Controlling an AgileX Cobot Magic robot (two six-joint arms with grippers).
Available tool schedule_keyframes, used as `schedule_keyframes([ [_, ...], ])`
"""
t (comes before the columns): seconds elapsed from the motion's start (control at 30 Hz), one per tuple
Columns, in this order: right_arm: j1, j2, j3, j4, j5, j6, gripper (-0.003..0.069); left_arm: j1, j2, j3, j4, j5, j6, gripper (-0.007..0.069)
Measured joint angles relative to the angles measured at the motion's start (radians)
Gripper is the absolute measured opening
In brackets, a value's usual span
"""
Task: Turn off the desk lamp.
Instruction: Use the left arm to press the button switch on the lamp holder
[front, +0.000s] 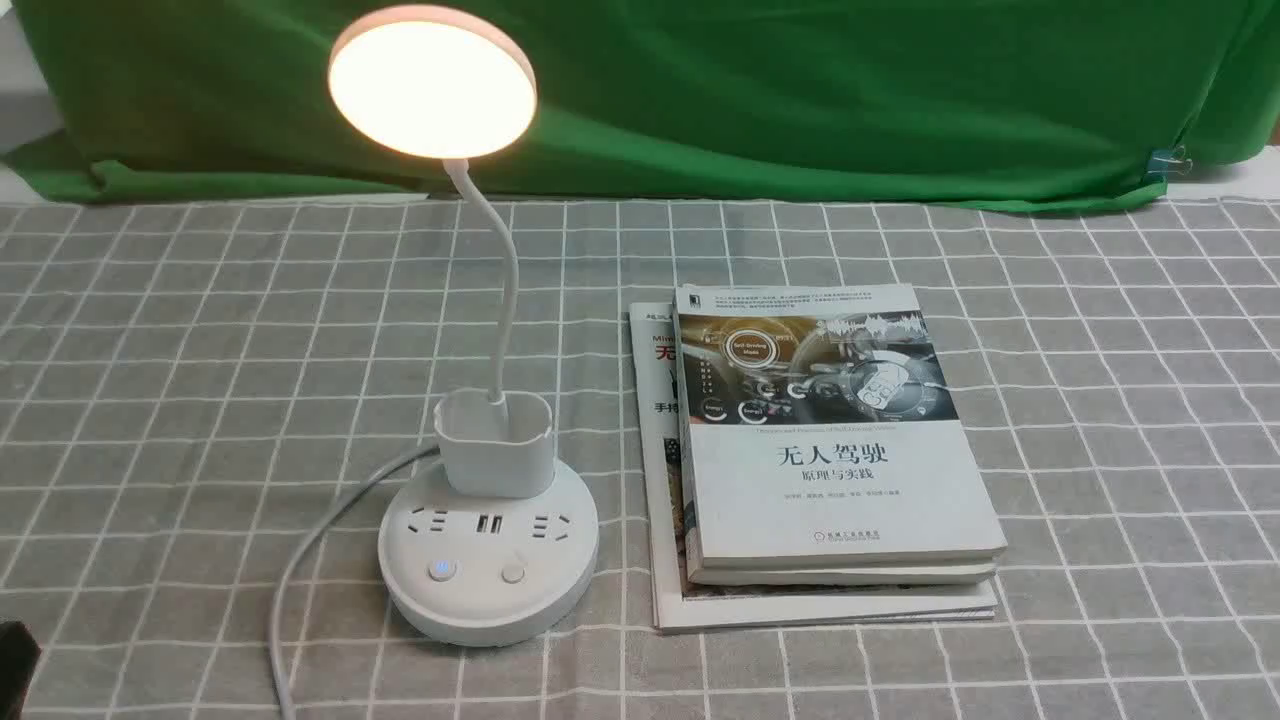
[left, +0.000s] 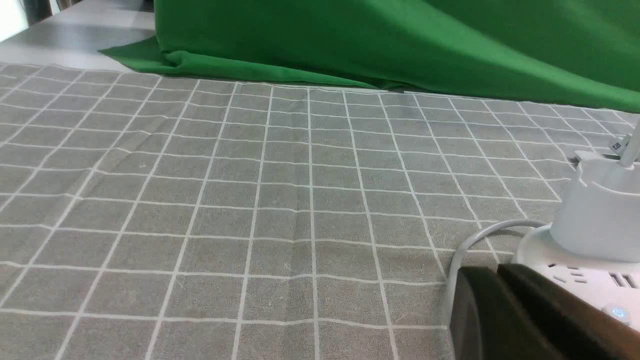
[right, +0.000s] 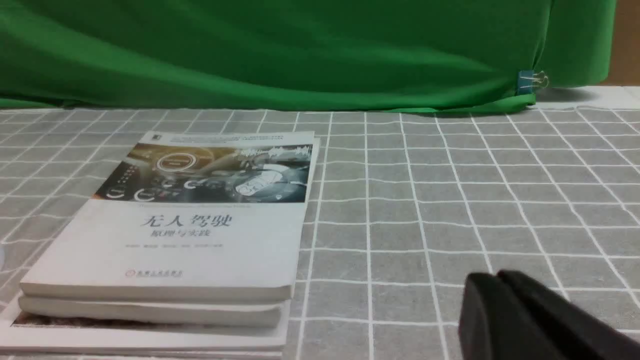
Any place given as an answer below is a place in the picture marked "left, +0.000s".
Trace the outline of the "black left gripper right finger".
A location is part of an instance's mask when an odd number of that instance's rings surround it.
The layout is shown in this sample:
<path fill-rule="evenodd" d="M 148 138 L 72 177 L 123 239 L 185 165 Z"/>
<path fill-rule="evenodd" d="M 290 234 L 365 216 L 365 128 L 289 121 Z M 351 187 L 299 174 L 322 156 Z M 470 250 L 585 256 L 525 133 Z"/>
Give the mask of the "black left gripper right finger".
<path fill-rule="evenodd" d="M 521 264 L 501 264 L 497 275 L 531 321 L 568 360 L 638 360 L 639 333 Z"/>

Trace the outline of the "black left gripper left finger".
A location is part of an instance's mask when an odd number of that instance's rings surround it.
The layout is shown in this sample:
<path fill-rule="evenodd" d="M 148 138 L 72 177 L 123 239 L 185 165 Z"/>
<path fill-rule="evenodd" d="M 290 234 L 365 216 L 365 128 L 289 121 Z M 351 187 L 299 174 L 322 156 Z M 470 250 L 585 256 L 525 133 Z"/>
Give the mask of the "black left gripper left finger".
<path fill-rule="evenodd" d="M 456 360 L 564 360 L 488 268 L 457 272 L 449 322 Z"/>

